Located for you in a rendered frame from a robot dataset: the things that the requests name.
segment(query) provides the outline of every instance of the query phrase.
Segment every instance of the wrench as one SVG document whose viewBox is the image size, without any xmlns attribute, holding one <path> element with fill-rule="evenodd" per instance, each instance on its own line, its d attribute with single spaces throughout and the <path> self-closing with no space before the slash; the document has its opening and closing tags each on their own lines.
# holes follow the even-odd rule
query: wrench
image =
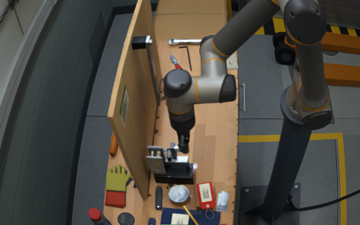
<svg viewBox="0 0 360 225">
<path fill-rule="evenodd" d="M 200 44 L 201 39 L 170 39 L 170 45 L 178 45 L 178 44 Z"/>
</svg>

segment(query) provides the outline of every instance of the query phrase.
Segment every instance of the red cap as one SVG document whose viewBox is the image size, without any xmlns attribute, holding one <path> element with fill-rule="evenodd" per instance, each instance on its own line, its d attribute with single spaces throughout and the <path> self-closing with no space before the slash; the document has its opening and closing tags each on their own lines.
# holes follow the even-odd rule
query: red cap
<svg viewBox="0 0 360 225">
<path fill-rule="evenodd" d="M 96 208 L 89 209 L 89 217 L 93 221 L 100 221 L 102 218 L 101 212 Z"/>
</svg>

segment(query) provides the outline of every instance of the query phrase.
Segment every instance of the red tag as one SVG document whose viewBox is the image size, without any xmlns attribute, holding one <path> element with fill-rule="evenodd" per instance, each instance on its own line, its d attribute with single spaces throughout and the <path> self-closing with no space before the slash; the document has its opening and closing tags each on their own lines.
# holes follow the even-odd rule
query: red tag
<svg viewBox="0 0 360 225">
<path fill-rule="evenodd" d="M 214 190 L 212 189 L 212 183 L 206 182 L 196 184 L 198 189 L 198 201 L 200 208 L 203 210 L 213 208 L 215 206 Z"/>
</svg>

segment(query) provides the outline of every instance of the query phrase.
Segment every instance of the wooden workbench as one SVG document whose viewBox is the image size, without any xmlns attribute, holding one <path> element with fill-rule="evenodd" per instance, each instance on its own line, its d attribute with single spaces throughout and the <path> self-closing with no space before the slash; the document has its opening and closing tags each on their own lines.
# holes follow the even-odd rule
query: wooden workbench
<svg viewBox="0 0 360 225">
<path fill-rule="evenodd" d="M 156 29 L 159 30 L 161 28 L 161 26 L 157 26 L 157 23 L 166 20 L 165 17 L 168 17 L 168 19 L 174 19 L 174 16 L 186 16 L 186 13 L 179 11 L 175 12 L 176 15 L 171 15 L 171 13 L 173 13 L 171 8 L 169 8 L 169 11 L 166 11 L 166 8 L 162 7 L 162 5 L 166 6 L 166 3 L 168 2 L 164 2 L 163 4 L 162 2 L 164 1 L 159 1 L 157 11 L 161 18 L 158 18 L 158 15 L 155 16 L 155 31 Z M 186 4 L 190 5 L 194 4 L 193 7 L 183 7 L 184 10 L 186 8 L 192 9 L 191 16 L 194 16 L 196 5 L 203 5 L 194 1 L 185 2 L 187 2 Z M 213 5 L 213 9 L 208 9 L 209 14 L 215 13 L 221 16 L 220 21 L 216 21 L 216 26 L 212 26 L 212 29 L 208 31 L 205 29 L 205 27 L 198 25 L 197 28 L 200 27 L 201 29 L 196 32 L 197 36 L 191 36 L 192 38 L 202 38 L 209 34 L 216 34 L 216 32 L 226 24 L 226 1 L 223 1 L 220 5 L 220 11 L 219 7 L 216 5 Z M 215 24 L 215 22 L 211 23 L 209 18 L 205 18 L 207 15 L 204 14 L 203 11 L 200 11 L 198 16 L 199 24 L 202 23 L 201 20 L 207 21 L 210 24 Z M 186 26 L 178 26 L 176 32 L 180 32 L 179 34 L 183 35 L 188 33 L 189 30 L 187 30 Z M 169 34 L 164 32 L 159 33 L 159 31 L 156 32 L 156 38 L 157 40 L 160 40 L 157 42 L 157 44 L 162 78 L 165 77 L 165 75 L 170 70 L 175 69 L 174 64 L 172 64 L 170 61 L 170 54 L 173 54 L 177 58 L 178 63 L 183 67 L 184 70 L 187 70 L 192 76 L 199 76 L 201 74 L 199 45 L 188 46 L 192 65 L 192 71 L 190 71 L 186 48 L 179 49 L 178 47 L 170 46 L 167 35 Z M 235 75 L 237 78 L 237 70 L 229 70 L 228 73 Z M 161 101 L 161 106 L 158 107 L 156 116 L 153 145 L 169 148 L 171 142 L 178 144 L 178 137 L 176 132 L 170 126 L 165 100 Z M 229 193 L 230 198 L 228 209 L 226 212 L 221 212 L 220 219 L 221 224 L 227 223 L 228 225 L 233 224 L 234 218 L 233 210 L 237 169 L 237 118 L 237 99 L 231 103 L 195 105 L 196 124 L 190 133 L 190 152 L 187 154 L 189 161 L 197 164 L 197 168 L 195 170 L 195 183 L 211 181 L 215 187 L 216 200 L 218 198 L 218 193 L 221 193 L 221 191 L 226 191 Z M 109 157 L 108 168 L 118 164 L 124 166 L 129 171 L 120 149 L 118 149 L 117 155 L 115 157 Z M 113 224 L 118 224 L 117 217 L 122 212 L 131 213 L 135 217 L 136 225 L 148 224 L 150 217 L 154 217 L 157 221 L 157 224 L 160 224 L 162 211 L 155 209 L 155 188 L 157 186 L 161 186 L 163 190 L 163 207 L 180 208 L 170 203 L 168 197 L 170 187 L 167 184 L 157 184 L 152 174 L 150 175 L 149 197 L 147 199 L 142 199 L 142 196 L 138 190 L 133 187 L 133 184 L 134 183 L 131 182 L 127 187 L 126 206 L 123 209 L 104 205 L 103 213 Z M 190 190 L 191 193 L 191 200 L 187 204 L 187 208 L 190 210 L 196 210 L 196 187 L 195 185 L 186 185 L 186 187 Z"/>
</svg>

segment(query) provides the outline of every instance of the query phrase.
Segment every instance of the black remote control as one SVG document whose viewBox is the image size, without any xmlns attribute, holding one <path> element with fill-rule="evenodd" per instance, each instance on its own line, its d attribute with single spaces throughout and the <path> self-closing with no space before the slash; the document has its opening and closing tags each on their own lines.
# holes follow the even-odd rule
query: black remote control
<svg viewBox="0 0 360 225">
<path fill-rule="evenodd" d="M 155 209 L 161 210 L 162 209 L 162 187 L 156 187 L 155 192 Z"/>
</svg>

